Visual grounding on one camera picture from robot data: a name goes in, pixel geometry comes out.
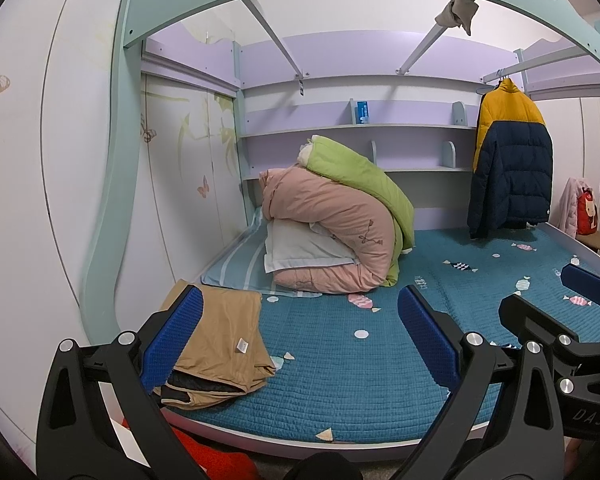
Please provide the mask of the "tan brown garment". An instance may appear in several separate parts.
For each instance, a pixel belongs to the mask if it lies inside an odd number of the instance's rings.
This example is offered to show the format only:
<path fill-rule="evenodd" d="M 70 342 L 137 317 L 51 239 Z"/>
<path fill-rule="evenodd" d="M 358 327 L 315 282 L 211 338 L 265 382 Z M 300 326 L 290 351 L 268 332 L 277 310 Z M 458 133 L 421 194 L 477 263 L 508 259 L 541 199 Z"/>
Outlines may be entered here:
<path fill-rule="evenodd" d="M 182 411 L 254 393 L 276 373 L 259 328 L 262 296 L 208 285 L 193 290 L 202 298 L 200 321 L 168 379 L 154 389 L 163 405 Z"/>

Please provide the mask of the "pink jacket with red bag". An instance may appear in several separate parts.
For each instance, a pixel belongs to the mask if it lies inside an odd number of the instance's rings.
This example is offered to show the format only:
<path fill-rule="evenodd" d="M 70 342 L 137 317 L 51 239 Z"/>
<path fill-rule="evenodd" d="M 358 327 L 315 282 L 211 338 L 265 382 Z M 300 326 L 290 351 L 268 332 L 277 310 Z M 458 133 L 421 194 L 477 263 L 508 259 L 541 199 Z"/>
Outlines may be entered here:
<path fill-rule="evenodd" d="M 584 179 L 569 178 L 550 214 L 550 224 L 571 238 L 594 234 L 598 211 L 592 186 Z"/>

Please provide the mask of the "navy yellow puffer jacket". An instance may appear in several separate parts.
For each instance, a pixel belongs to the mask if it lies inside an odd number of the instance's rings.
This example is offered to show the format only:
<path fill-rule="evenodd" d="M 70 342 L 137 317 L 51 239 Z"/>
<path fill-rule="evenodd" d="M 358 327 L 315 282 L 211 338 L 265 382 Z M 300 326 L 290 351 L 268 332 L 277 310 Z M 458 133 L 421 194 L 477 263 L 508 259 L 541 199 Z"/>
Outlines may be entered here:
<path fill-rule="evenodd" d="M 553 141 L 536 106 L 510 78 L 482 97 L 467 214 L 469 236 L 521 230 L 550 218 Z"/>

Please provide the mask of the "red garment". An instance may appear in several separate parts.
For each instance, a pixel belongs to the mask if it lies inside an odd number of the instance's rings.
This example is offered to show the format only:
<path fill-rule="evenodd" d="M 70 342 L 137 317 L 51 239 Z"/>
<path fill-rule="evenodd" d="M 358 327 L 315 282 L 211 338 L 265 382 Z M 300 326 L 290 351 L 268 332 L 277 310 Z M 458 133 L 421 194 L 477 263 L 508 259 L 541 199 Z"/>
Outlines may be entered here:
<path fill-rule="evenodd" d="M 137 440 L 134 438 L 126 420 L 111 421 L 118 440 L 122 444 L 127 458 L 148 466 L 148 461 Z M 212 480 L 259 480 L 260 472 L 253 460 L 244 453 L 223 452 L 197 442 L 194 438 L 178 428 L 171 427 L 174 434 L 186 448 L 190 456 L 196 460 L 207 476 Z"/>

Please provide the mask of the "teal quilted bedspread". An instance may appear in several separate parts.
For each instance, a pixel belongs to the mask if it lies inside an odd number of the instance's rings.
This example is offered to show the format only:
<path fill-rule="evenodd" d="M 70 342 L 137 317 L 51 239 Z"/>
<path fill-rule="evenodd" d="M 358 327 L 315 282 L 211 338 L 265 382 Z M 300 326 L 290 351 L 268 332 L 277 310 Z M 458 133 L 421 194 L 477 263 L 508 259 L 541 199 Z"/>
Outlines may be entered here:
<path fill-rule="evenodd" d="M 400 261 L 399 282 L 415 285 L 462 330 L 513 344 L 498 306 L 516 292 L 574 330 L 600 341 L 600 307 L 579 306 L 559 274 L 573 258 L 539 229 L 471 240 L 466 230 L 420 231 Z M 265 301 L 260 331 L 282 368 L 259 391 L 180 419 L 280 440 L 376 444 L 420 438 L 448 393 L 431 378 L 403 327 L 396 288 L 370 294 L 373 307 L 343 296 Z"/>

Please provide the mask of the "striped blue bed sheet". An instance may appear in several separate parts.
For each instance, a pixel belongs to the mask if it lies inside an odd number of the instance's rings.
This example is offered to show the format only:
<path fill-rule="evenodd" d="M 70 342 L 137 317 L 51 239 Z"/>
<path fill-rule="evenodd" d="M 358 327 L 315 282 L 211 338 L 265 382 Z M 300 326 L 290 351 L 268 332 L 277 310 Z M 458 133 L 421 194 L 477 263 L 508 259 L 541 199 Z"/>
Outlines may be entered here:
<path fill-rule="evenodd" d="M 264 296 L 317 298 L 319 292 L 299 292 L 279 286 L 273 274 L 264 268 L 265 240 L 268 222 L 260 208 L 251 224 L 226 252 L 201 275 L 201 284 L 235 290 L 251 290 Z"/>

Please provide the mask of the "white pillow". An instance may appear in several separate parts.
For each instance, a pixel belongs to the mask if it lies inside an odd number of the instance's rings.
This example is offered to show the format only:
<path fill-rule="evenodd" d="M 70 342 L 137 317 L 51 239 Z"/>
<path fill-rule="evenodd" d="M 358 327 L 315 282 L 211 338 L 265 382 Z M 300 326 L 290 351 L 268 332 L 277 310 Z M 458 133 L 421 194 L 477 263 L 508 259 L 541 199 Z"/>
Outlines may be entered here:
<path fill-rule="evenodd" d="M 266 273 L 358 264 L 352 249 L 319 223 L 274 219 L 265 240 Z"/>

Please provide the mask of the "blue box on shelf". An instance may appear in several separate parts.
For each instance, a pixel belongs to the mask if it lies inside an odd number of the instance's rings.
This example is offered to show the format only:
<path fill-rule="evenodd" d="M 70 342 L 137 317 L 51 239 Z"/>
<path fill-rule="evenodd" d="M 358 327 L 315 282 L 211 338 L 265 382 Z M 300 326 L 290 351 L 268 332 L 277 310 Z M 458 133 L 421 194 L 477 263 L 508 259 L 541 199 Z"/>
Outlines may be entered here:
<path fill-rule="evenodd" d="M 367 101 L 355 102 L 355 122 L 359 125 L 366 125 L 370 122 L 370 112 L 368 111 Z"/>

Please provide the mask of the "pink folded duvet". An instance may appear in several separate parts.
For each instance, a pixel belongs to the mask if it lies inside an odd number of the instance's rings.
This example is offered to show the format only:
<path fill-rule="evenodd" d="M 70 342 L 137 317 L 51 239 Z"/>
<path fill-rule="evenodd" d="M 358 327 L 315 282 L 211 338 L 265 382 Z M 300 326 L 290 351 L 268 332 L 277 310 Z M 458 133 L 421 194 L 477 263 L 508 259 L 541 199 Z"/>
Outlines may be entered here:
<path fill-rule="evenodd" d="M 302 167 L 260 173 L 264 270 L 299 292 L 354 294 L 398 280 L 402 235 L 375 197 Z"/>

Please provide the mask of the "green folded duvet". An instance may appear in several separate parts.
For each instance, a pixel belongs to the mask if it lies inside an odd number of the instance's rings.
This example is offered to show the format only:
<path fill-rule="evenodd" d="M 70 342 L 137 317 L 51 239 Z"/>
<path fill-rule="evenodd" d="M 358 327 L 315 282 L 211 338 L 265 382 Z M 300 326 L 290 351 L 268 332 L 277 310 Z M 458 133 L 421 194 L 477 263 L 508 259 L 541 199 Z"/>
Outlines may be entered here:
<path fill-rule="evenodd" d="M 393 221 L 394 243 L 391 266 L 382 284 L 395 285 L 400 255 L 415 246 L 415 208 L 396 182 L 363 155 L 318 134 L 300 148 L 297 162 L 320 177 L 373 196 L 387 208 Z"/>

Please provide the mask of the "grey cloth on rail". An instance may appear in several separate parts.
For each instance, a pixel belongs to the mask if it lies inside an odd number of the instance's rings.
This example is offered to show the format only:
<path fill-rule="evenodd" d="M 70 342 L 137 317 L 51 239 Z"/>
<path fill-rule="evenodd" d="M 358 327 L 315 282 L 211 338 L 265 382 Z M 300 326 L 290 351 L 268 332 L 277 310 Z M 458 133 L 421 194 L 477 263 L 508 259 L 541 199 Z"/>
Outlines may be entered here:
<path fill-rule="evenodd" d="M 470 36 L 471 22 L 478 9 L 479 5 L 475 0 L 450 0 L 434 20 L 441 27 L 460 27 Z"/>

